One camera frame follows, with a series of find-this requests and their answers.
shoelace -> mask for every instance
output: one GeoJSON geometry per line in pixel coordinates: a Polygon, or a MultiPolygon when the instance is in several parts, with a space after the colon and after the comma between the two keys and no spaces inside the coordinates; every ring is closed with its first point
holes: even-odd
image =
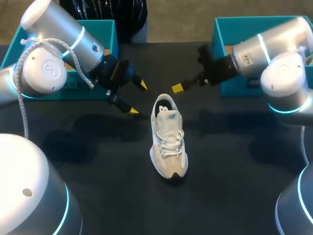
{"type": "Polygon", "coordinates": [[[165,138],[160,136],[160,134],[157,132],[156,135],[161,139],[161,151],[162,151],[162,157],[165,158],[167,156],[173,156],[176,155],[176,157],[179,157],[179,154],[182,153],[181,149],[181,141],[184,138],[184,131],[180,130],[177,135],[168,133],[166,134],[165,138]],[[169,143],[168,139],[170,137],[175,137],[176,141],[173,143],[169,143]]]}

white sneaker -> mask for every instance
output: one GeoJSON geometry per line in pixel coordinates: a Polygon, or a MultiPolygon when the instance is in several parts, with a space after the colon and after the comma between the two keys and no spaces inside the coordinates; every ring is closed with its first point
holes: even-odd
{"type": "Polygon", "coordinates": [[[166,179],[183,177],[188,168],[182,117],[168,94],[156,99],[151,114],[153,145],[150,157],[158,173],[166,179]]]}

teal box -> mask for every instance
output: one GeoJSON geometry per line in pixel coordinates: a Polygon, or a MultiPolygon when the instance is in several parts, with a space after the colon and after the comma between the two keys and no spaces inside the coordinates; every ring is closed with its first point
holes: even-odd
{"type": "MultiPolygon", "coordinates": [[[[262,33],[298,16],[265,16],[265,17],[222,17],[215,18],[212,52],[214,59],[226,56],[225,46],[239,44],[246,39],[262,33]]],[[[303,16],[312,26],[307,16],[303,16]]],[[[309,87],[313,88],[313,66],[306,66],[309,87]]],[[[236,76],[221,84],[222,96],[261,95],[259,78],[247,79],[236,76]]]]}
{"type": "MultiPolygon", "coordinates": [[[[110,54],[118,58],[118,42],[114,20],[79,20],[79,24],[85,27],[105,49],[110,49],[110,54]]],[[[27,39],[26,32],[19,26],[13,41],[5,55],[1,69],[17,62],[24,46],[21,39],[27,39]]],[[[104,100],[106,90],[101,86],[90,89],[75,70],[67,70],[67,82],[56,93],[36,98],[35,100],[104,100]]]]}

white coiled cable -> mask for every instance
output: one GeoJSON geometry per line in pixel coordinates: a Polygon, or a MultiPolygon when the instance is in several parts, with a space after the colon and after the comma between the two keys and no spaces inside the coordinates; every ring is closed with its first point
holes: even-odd
{"type": "Polygon", "coordinates": [[[66,44],[62,40],[59,40],[56,38],[47,38],[47,39],[42,39],[42,40],[38,39],[38,38],[29,38],[27,40],[22,39],[21,44],[25,45],[29,41],[35,41],[35,43],[32,44],[31,46],[29,46],[24,51],[24,53],[21,55],[21,57],[17,63],[16,73],[15,73],[15,86],[16,86],[16,91],[17,91],[20,109],[21,109],[21,113],[22,113],[23,125],[24,125],[24,136],[26,139],[28,139],[28,122],[27,122],[27,115],[26,115],[26,110],[25,110],[24,101],[23,101],[22,92],[21,92],[20,75],[21,75],[21,70],[22,70],[22,67],[23,67],[23,64],[24,64],[26,58],[34,49],[36,49],[40,46],[47,45],[47,42],[53,42],[53,43],[57,43],[57,44],[63,46],[66,50],[69,51],[70,55],[72,56],[73,61],[75,63],[76,70],[77,70],[78,74],[80,75],[80,77],[89,85],[89,87],[91,89],[93,89],[93,86],[94,86],[93,83],[82,72],[80,65],[78,63],[77,56],[75,55],[75,52],[70,48],[70,46],[68,44],[66,44]]]}

black tabletop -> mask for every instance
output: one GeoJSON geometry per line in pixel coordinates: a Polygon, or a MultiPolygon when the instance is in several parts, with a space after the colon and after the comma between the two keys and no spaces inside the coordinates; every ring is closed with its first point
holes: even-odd
{"type": "MultiPolygon", "coordinates": [[[[122,97],[144,117],[104,101],[27,101],[30,140],[76,196],[85,235],[277,235],[274,208],[303,169],[300,128],[278,124],[263,97],[221,98],[218,87],[173,95],[193,77],[199,43],[121,46],[145,78],[122,97]],[[189,167],[172,186],[151,163],[150,114],[169,93],[183,116],[189,167]]],[[[23,135],[18,104],[0,109],[0,132],[23,135]]]]}

